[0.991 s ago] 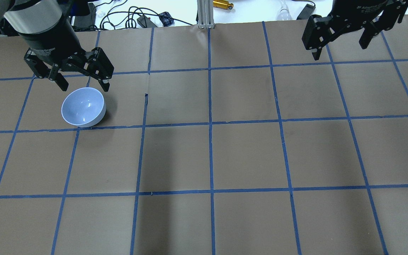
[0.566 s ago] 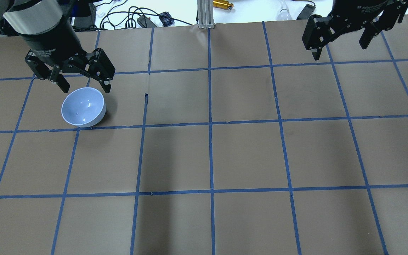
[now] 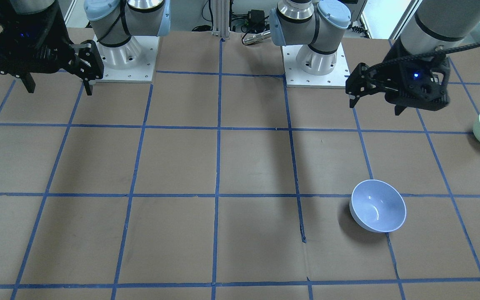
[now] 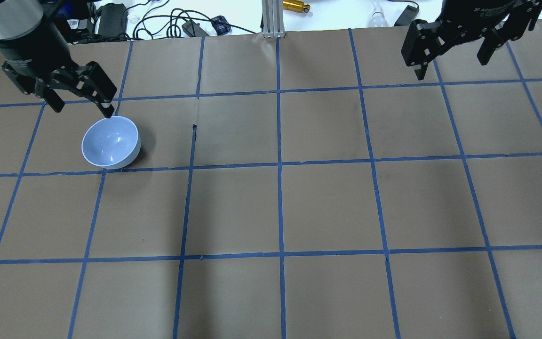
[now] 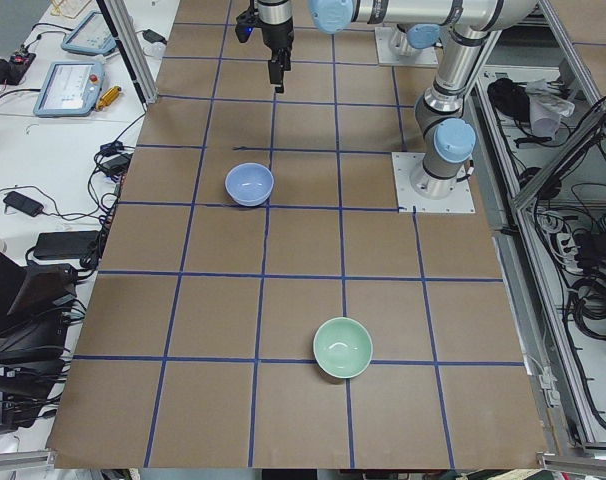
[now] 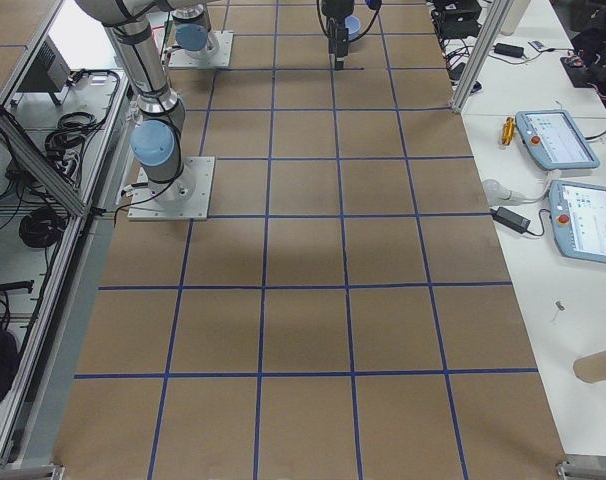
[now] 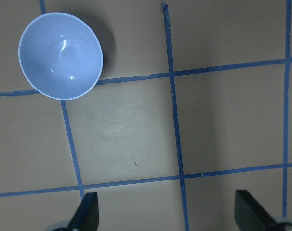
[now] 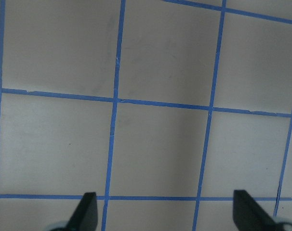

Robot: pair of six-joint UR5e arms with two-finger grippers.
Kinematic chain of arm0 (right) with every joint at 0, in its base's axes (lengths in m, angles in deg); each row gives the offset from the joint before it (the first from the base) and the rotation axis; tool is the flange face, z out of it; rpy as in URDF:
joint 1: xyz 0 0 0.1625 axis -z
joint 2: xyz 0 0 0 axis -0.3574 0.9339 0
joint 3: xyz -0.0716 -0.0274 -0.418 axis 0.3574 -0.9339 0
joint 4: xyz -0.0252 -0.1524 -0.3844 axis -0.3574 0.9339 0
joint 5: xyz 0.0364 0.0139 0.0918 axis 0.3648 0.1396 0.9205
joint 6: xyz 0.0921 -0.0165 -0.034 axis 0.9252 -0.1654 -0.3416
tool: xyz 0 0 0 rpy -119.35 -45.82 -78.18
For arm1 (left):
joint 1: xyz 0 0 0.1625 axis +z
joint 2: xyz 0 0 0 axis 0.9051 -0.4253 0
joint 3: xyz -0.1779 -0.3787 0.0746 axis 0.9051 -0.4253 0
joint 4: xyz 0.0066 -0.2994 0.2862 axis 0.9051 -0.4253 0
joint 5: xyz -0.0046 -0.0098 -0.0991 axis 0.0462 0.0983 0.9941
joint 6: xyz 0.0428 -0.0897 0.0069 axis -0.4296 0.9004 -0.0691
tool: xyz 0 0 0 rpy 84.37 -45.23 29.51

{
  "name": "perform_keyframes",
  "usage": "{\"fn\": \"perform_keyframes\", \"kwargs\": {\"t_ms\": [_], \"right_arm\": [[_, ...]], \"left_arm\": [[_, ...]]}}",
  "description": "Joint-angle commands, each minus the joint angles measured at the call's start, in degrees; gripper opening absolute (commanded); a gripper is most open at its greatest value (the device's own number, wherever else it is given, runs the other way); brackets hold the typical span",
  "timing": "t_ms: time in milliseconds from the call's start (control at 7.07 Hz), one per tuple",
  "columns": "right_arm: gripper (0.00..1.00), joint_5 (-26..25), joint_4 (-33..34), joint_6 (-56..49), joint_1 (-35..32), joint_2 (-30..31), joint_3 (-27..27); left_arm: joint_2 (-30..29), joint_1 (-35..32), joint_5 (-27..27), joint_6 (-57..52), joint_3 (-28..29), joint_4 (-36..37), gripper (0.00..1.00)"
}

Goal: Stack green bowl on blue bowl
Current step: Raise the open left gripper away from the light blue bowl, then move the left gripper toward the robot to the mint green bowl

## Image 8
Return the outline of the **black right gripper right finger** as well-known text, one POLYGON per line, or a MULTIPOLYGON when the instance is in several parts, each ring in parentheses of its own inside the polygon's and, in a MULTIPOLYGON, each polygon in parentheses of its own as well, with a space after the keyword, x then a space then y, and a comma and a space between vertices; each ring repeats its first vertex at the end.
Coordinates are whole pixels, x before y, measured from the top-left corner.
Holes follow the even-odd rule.
POLYGON ((283 224, 276 223, 245 191, 233 192, 233 221, 239 231, 283 231, 283 224))

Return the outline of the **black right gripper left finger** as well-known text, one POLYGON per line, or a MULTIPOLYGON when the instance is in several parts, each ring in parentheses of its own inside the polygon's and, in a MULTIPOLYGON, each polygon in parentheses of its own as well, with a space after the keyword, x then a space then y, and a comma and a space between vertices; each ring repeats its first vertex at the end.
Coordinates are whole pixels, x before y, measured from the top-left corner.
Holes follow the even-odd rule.
POLYGON ((68 221, 69 231, 95 231, 98 208, 95 192, 86 192, 68 221))

